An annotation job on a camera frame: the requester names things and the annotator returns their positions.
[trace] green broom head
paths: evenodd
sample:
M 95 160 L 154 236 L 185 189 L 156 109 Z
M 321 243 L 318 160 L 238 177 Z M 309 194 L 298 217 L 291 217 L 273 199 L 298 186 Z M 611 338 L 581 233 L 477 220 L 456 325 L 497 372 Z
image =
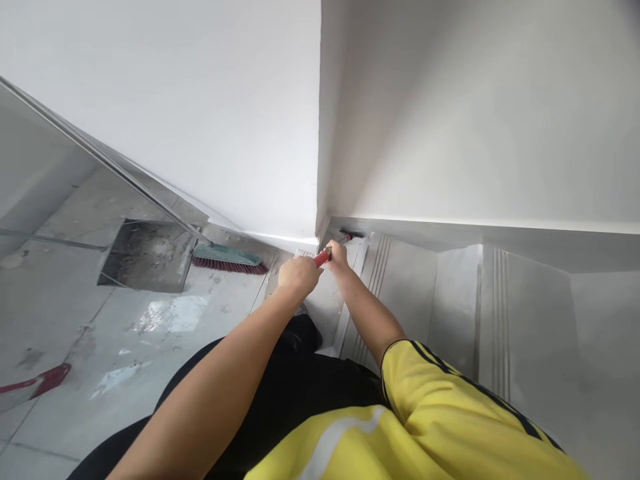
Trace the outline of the green broom head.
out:
M 254 275 L 264 275 L 269 270 L 258 256 L 215 243 L 196 245 L 191 263 L 194 267 Z

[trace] white stripe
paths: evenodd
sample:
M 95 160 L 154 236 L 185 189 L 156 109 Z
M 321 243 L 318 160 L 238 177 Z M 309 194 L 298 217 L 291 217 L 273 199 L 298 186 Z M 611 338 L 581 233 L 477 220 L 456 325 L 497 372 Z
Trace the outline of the white stripe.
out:
M 387 409 L 382 406 L 376 407 L 369 421 L 346 417 L 330 424 L 325 432 L 320 435 L 315 450 L 313 450 L 307 466 L 298 476 L 298 480 L 316 480 L 322 477 L 329 466 L 333 451 L 345 432 L 350 428 L 356 427 L 364 433 L 372 433 L 378 426 L 380 417 L 385 410 Z

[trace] person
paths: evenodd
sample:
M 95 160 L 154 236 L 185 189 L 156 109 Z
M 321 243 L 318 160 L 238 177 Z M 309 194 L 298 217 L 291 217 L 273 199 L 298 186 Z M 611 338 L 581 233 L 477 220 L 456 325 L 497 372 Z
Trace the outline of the person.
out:
M 292 259 L 260 308 L 176 373 L 154 414 L 98 446 L 70 478 L 586 478 L 520 412 L 407 339 L 346 248 L 328 247 L 381 377 L 315 353 L 317 330 L 297 309 L 323 270 Z

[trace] yellow shirt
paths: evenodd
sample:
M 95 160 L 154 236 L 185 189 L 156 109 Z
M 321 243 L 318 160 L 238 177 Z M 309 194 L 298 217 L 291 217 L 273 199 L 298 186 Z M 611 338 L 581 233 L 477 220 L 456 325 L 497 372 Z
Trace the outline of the yellow shirt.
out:
M 316 415 L 246 479 L 585 479 L 540 428 L 424 345 L 382 362 L 382 405 Z

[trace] black pants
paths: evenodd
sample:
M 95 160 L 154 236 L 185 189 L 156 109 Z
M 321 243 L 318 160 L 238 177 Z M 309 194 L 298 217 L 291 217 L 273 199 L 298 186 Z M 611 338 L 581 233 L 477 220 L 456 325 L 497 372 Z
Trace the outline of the black pants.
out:
M 348 360 L 315 354 L 318 336 L 308 315 L 291 319 L 273 350 L 247 416 L 206 479 L 243 478 L 280 440 L 313 415 L 384 402 L 373 372 Z M 221 340 L 202 348 L 176 372 L 154 412 Z M 104 480 L 150 418 L 138 420 L 102 442 L 69 480 Z

